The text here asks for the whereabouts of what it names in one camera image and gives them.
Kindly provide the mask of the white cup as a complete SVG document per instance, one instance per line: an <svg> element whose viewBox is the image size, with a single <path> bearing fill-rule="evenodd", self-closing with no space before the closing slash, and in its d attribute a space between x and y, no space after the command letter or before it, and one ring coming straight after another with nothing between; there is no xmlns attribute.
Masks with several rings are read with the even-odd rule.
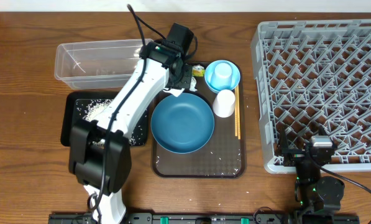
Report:
<svg viewBox="0 0 371 224"><path fill-rule="evenodd" d="M221 90L214 102L213 111L221 118L230 117L235 110L236 97L231 90Z"/></svg>

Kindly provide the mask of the yellow green snack wrapper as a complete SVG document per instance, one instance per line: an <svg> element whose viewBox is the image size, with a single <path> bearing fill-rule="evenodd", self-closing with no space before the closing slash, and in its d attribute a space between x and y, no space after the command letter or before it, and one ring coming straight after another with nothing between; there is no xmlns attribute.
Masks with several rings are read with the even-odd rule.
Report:
<svg viewBox="0 0 371 224"><path fill-rule="evenodd" d="M205 68L202 65L192 66L192 76L194 77L203 77L205 74Z"/></svg>

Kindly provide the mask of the white napkin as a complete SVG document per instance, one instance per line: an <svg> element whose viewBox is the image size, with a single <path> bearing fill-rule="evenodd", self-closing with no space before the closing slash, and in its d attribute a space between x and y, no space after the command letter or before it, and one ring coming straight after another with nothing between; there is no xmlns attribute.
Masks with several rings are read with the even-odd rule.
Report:
<svg viewBox="0 0 371 224"><path fill-rule="evenodd" d="M195 77L192 77L191 78L191 83L190 83L190 87L189 87L189 91L192 91L192 92L195 92L197 91L196 89L196 84L197 84L197 81L196 81L196 78ZM170 93L172 95L174 95L175 97L178 97L180 96L184 91L185 91L185 88L182 88L182 89L170 89L170 90L163 90L165 93Z"/></svg>

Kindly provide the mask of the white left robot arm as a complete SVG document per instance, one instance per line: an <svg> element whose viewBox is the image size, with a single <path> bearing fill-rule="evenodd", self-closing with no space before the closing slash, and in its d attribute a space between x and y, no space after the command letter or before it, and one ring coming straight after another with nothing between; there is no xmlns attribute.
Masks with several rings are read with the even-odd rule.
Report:
<svg viewBox="0 0 371 224"><path fill-rule="evenodd" d="M133 75L92 121L79 120L70 132L69 171L89 193L88 209L98 223L120 223L126 214L122 186L131 171L129 138L151 101L164 89L190 86L185 63L189 41L149 42Z"/></svg>

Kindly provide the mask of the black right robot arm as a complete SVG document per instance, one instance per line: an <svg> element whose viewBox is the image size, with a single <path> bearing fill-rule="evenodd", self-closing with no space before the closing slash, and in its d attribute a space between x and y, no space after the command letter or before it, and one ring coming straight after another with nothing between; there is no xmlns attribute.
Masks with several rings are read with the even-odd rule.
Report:
<svg viewBox="0 0 371 224"><path fill-rule="evenodd" d="M302 148L291 146L285 129L280 130L278 151L284 166L296 169L295 200L299 209L283 217L283 223L334 223L341 208L344 183L338 178L321 176L337 146L323 127Z"/></svg>

